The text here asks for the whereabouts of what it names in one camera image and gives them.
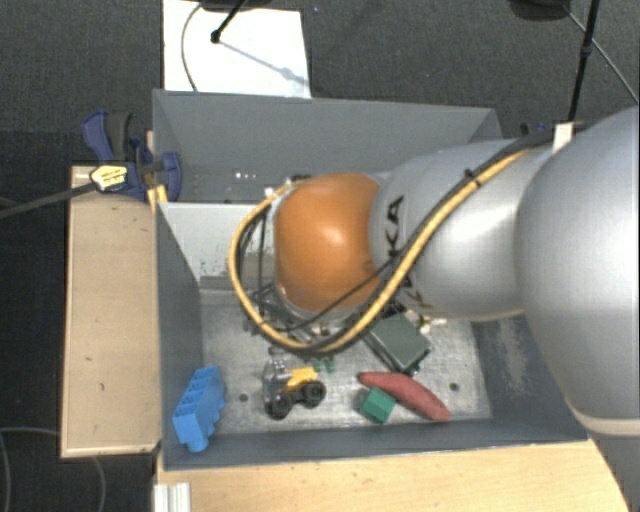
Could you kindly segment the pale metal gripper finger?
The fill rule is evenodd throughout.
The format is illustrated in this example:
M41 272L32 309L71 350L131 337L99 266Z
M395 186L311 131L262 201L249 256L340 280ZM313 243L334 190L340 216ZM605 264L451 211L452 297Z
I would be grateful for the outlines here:
M265 364L263 370L263 395L279 395L286 389L291 377L292 372L283 360L271 359Z

